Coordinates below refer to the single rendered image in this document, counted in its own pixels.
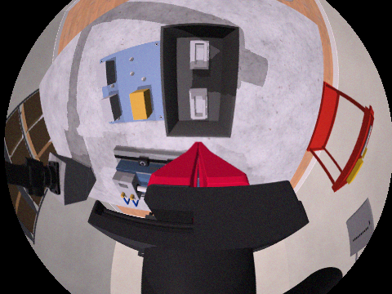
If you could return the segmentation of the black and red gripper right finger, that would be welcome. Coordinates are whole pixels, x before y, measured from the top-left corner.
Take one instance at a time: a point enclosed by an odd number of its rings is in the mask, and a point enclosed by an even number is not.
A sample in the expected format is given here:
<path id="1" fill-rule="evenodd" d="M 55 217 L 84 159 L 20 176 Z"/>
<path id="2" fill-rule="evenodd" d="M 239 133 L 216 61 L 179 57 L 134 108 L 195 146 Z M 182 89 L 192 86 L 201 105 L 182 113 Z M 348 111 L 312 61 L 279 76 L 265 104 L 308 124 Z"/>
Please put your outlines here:
<path id="1" fill-rule="evenodd" d="M 198 156 L 199 187 L 250 185 L 244 172 L 212 153 L 201 141 Z"/>

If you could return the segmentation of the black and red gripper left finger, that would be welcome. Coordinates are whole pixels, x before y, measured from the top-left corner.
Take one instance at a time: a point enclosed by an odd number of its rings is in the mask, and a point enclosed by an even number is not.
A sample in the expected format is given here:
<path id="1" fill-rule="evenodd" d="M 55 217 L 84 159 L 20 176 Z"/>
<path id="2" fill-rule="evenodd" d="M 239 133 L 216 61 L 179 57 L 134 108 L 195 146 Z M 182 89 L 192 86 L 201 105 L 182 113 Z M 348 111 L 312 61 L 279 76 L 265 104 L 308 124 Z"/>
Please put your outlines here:
<path id="1" fill-rule="evenodd" d="M 198 186 L 198 142 L 187 152 L 152 173 L 148 185 Z"/>

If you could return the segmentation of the yellow rectangular block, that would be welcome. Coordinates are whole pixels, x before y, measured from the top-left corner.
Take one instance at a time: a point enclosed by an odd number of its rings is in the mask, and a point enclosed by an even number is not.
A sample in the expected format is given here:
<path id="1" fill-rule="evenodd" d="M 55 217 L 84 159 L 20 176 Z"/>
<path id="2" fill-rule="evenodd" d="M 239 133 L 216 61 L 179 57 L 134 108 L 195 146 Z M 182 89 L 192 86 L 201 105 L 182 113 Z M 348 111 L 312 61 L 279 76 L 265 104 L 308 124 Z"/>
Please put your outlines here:
<path id="1" fill-rule="evenodd" d="M 149 88 L 134 91 L 129 95 L 134 120 L 147 119 L 152 114 Z"/>

